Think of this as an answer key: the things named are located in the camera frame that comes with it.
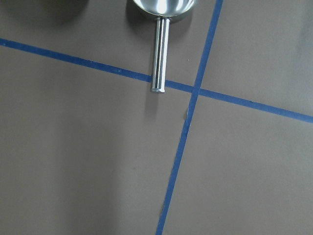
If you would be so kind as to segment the steel ice scoop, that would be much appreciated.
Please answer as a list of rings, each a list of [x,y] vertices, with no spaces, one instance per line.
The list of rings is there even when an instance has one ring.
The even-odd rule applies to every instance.
[[[197,1],[134,0],[133,3],[142,15],[156,23],[151,92],[164,93],[170,24],[192,12]]]

